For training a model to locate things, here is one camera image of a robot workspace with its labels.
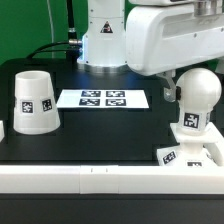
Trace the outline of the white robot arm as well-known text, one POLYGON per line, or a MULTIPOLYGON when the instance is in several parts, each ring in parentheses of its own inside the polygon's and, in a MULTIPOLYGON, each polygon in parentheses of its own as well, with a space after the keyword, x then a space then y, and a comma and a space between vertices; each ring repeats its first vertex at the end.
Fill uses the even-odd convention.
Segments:
POLYGON ((93 73, 124 67, 166 80, 178 98, 181 67, 224 57, 224 0, 87 0, 88 29, 79 66, 93 73))

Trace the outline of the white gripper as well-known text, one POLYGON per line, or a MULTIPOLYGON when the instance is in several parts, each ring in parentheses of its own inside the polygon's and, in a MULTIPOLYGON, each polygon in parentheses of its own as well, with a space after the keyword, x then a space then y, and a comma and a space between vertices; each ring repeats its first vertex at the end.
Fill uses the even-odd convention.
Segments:
POLYGON ((177 68, 219 58, 215 72, 224 75, 223 0, 129 2, 134 8, 126 21, 127 64, 139 74, 157 74, 166 101, 180 99, 177 68))

